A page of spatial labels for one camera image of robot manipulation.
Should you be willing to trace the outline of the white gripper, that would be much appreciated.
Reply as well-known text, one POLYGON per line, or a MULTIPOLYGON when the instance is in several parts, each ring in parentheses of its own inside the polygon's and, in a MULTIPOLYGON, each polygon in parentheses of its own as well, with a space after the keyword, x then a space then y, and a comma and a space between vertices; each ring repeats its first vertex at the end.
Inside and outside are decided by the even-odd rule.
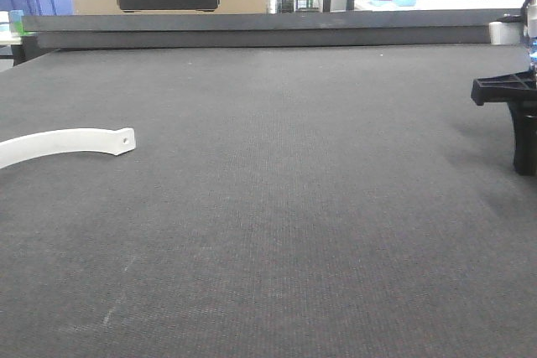
POLYGON ((514 170, 536 175, 536 0, 524 0, 518 14, 504 14, 488 25, 493 45, 524 44, 529 71, 488 78, 472 83, 471 98, 478 106, 508 102, 514 128, 514 170))

